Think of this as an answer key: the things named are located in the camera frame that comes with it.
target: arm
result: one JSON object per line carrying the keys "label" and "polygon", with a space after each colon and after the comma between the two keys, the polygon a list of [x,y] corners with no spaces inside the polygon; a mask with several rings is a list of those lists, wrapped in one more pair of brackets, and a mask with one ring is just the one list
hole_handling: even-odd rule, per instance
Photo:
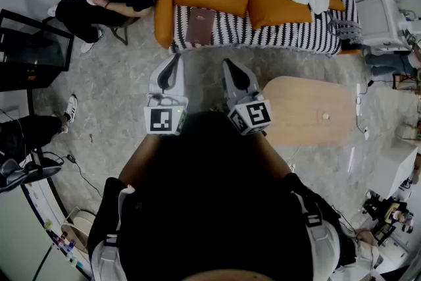
{"label": "arm", "polygon": [[135,11],[133,7],[127,6],[125,3],[111,3],[109,0],[92,0],[94,4],[104,7],[107,10],[120,13],[124,16],[144,18],[151,12],[151,7],[143,9],[139,12]]}
{"label": "arm", "polygon": [[158,152],[163,137],[147,134],[138,149],[124,166],[118,177],[125,185],[141,189],[147,174],[147,167]]}
{"label": "arm", "polygon": [[288,164],[278,155],[261,132],[247,137],[250,137],[251,145],[260,157],[262,168],[265,168],[273,179],[282,180],[291,173]]}
{"label": "arm", "polygon": [[149,15],[151,12],[151,7],[147,9],[143,9],[142,11],[136,12],[133,10],[133,7],[129,7],[124,3],[109,3],[107,6],[107,10],[114,11],[125,16],[134,16],[138,18],[144,18]]}

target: shoe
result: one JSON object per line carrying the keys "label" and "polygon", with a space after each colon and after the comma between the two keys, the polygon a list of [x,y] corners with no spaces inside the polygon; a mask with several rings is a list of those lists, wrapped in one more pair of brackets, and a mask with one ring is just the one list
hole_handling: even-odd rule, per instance
{"label": "shoe", "polygon": [[62,126],[60,129],[59,134],[67,134],[68,133],[68,126]]}
{"label": "shoe", "polygon": [[70,116],[70,120],[68,120],[69,123],[74,122],[74,117],[76,116],[76,110],[78,109],[78,99],[74,94],[70,96],[70,98],[67,101],[67,108],[66,108],[66,114]]}
{"label": "shoe", "polygon": [[55,10],[57,10],[57,5],[50,7],[47,11],[48,16],[55,17]]}
{"label": "shoe", "polygon": [[[104,36],[104,31],[100,28],[98,28],[98,41]],[[83,42],[80,52],[81,53],[87,53],[93,46],[93,43]]]}
{"label": "shoe", "polygon": [[363,45],[363,46],[362,46],[361,55],[362,55],[362,57],[364,58],[364,60],[365,60],[366,56],[367,56],[368,54],[371,54],[371,53],[372,53],[372,49],[371,49],[371,47],[370,47],[370,46],[367,46],[367,45]]}

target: white sneaker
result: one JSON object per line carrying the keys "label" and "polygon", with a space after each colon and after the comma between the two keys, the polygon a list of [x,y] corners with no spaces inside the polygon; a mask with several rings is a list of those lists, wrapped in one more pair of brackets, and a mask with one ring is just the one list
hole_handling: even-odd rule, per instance
{"label": "white sneaker", "polygon": [[[104,31],[100,28],[98,28],[98,41],[101,39],[104,35]],[[82,46],[80,47],[80,52],[87,53],[93,46],[93,43],[83,42]]]}
{"label": "white sneaker", "polygon": [[67,125],[62,126],[59,134],[67,134],[67,133],[68,133],[68,126]]}
{"label": "white sneaker", "polygon": [[66,108],[66,114],[70,116],[70,120],[68,120],[69,123],[74,122],[74,117],[76,116],[76,110],[78,109],[78,99],[74,94],[70,96],[70,98],[67,101],[67,108]]}
{"label": "white sneaker", "polygon": [[57,5],[50,7],[47,11],[48,16],[54,16],[55,17],[55,10],[57,10]]}

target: sofa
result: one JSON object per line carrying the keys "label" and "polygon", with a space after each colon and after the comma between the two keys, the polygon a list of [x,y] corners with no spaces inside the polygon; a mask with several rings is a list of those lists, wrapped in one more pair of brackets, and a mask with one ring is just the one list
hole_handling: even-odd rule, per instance
{"label": "sofa", "polygon": [[174,0],[155,0],[155,38],[170,54],[229,45],[290,48],[329,55],[359,53],[361,41],[355,35],[347,38],[347,32],[360,29],[355,0],[340,1],[343,11],[329,9],[315,14],[309,9],[310,22],[285,22],[256,30],[249,11],[244,17],[216,11],[210,45],[202,46],[186,40],[192,6],[177,5]]}

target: brown book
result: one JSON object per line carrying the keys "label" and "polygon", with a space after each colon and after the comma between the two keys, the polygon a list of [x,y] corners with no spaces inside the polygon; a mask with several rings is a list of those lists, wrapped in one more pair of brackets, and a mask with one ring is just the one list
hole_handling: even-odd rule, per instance
{"label": "brown book", "polygon": [[192,8],[186,41],[210,45],[214,19],[215,11]]}

